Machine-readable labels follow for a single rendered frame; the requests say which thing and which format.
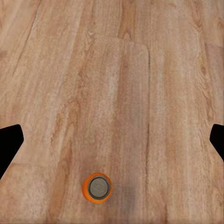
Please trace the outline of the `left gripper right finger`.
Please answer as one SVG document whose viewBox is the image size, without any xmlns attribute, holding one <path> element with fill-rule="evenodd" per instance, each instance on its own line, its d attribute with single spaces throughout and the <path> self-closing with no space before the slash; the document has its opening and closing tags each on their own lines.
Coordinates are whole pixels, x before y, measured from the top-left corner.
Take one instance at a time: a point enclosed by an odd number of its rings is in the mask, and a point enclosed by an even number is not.
<svg viewBox="0 0 224 224">
<path fill-rule="evenodd" d="M 210 142 L 224 160 L 224 126 L 214 124 L 210 133 Z"/>
</svg>

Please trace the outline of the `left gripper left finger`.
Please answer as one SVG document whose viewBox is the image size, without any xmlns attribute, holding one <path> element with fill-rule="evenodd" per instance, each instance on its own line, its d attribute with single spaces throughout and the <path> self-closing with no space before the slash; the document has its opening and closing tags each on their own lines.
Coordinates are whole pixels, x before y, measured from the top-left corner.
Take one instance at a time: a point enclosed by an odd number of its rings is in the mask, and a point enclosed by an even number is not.
<svg viewBox="0 0 224 224">
<path fill-rule="evenodd" d="M 0 129 L 0 179 L 24 142 L 19 124 Z"/>
</svg>

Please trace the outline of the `can of soda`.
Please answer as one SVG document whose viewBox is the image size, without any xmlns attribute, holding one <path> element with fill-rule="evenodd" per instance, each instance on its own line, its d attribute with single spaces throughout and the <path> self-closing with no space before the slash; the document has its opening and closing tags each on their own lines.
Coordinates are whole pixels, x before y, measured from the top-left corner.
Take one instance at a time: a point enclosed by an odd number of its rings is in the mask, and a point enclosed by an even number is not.
<svg viewBox="0 0 224 224">
<path fill-rule="evenodd" d="M 112 193 L 112 182 L 107 175 L 94 173 L 84 181 L 82 193 L 88 201 L 103 203 Z"/>
</svg>

